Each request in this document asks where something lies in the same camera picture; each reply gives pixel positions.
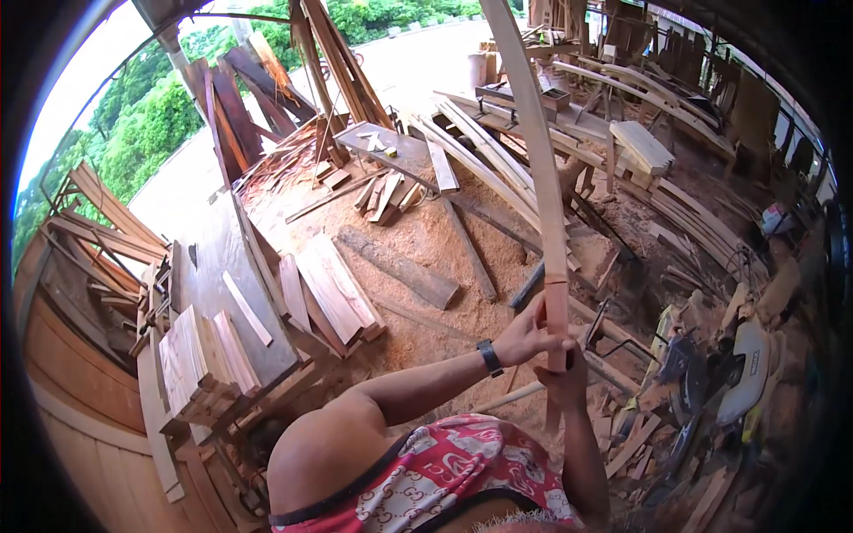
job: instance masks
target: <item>wristwatch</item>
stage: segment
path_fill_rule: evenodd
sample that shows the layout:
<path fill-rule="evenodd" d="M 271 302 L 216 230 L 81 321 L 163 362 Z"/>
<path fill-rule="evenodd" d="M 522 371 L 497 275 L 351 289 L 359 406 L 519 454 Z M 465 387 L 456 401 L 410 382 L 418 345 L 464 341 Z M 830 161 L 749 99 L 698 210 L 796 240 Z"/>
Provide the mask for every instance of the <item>wristwatch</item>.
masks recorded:
<path fill-rule="evenodd" d="M 501 362 L 497 360 L 495 349 L 491 347 L 491 339 L 484 339 L 477 343 L 477 350 L 485 360 L 485 367 L 489 369 L 489 375 L 493 378 L 503 375 Z"/>

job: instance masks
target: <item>person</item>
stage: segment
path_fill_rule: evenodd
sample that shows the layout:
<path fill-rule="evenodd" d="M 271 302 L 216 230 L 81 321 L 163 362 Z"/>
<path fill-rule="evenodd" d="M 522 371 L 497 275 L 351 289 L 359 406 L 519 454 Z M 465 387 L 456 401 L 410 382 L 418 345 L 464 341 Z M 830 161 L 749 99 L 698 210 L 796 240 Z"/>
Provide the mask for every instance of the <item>person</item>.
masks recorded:
<path fill-rule="evenodd" d="M 609 522 L 604 465 L 586 410 L 577 342 L 547 334 L 543 294 L 501 335 L 442 362 L 369 379 L 302 415 L 270 456 L 272 531 L 514 533 L 599 529 Z M 571 351 L 572 368 L 537 378 L 565 420 L 560 465 L 517 426 L 462 414 L 400 438 L 390 426 L 428 413 L 501 368 L 543 351 Z"/>

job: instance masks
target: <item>concrete road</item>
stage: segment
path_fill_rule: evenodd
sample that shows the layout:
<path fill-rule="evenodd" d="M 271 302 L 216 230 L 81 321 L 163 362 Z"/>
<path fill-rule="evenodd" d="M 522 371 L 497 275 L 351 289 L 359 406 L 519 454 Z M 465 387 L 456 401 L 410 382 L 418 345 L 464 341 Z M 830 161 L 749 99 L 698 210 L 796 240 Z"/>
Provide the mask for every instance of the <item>concrete road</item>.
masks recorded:
<path fill-rule="evenodd" d="M 357 50 L 364 55 L 364 73 L 384 105 L 429 113 L 433 89 L 471 90 L 467 57 L 490 36 L 485 21 L 467 21 L 406 32 Z M 311 100 L 306 72 L 300 69 L 291 77 L 297 90 Z M 328 87 L 334 101 L 338 90 L 333 80 Z M 258 104 L 253 99 L 247 99 L 246 104 L 252 116 L 258 117 Z M 335 108 L 346 111 L 343 98 Z M 128 207 L 155 233 L 179 239 L 200 209 L 207 206 L 207 199 L 222 186 L 210 129 L 205 127 L 160 167 Z"/>

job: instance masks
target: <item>sky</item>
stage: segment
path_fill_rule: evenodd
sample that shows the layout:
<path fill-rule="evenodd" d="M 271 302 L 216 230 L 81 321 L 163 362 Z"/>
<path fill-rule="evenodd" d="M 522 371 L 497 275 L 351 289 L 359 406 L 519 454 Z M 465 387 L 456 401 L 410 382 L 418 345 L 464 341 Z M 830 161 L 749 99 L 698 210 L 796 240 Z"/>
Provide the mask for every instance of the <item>sky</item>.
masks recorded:
<path fill-rule="evenodd" d="M 222 4 L 215 8 L 207 5 L 202 10 L 228 11 L 227 4 Z M 228 21 L 219 17 L 185 19 L 179 28 L 182 32 L 196 32 L 218 24 L 228 24 Z M 19 192 L 37 176 L 44 161 L 50 159 L 68 126 L 98 85 L 149 37 L 151 30 L 131 2 L 123 3 L 89 35 L 62 71 L 38 115 L 20 173 Z M 108 86 L 80 116 L 78 128 L 89 129 L 89 119 Z"/>

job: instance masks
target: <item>road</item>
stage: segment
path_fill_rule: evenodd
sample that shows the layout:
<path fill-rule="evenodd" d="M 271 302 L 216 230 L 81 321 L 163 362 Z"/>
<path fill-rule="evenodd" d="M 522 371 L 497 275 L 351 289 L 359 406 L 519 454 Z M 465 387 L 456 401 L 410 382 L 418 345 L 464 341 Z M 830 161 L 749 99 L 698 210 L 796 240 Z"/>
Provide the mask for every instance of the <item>road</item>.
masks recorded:
<path fill-rule="evenodd" d="M 467 57 L 490 37 L 484 20 L 472 20 L 380 39 L 357 51 L 364 55 L 364 73 L 384 105 L 429 113 L 433 90 L 471 91 Z M 291 78 L 297 90 L 313 100 L 305 70 L 293 72 Z M 328 87 L 335 101 L 338 90 L 333 80 Z M 263 120 L 253 99 L 246 104 L 253 119 Z M 346 111 L 342 98 L 335 109 Z M 204 127 L 160 167 L 128 207 L 153 232 L 175 239 L 222 185 L 210 129 Z"/>

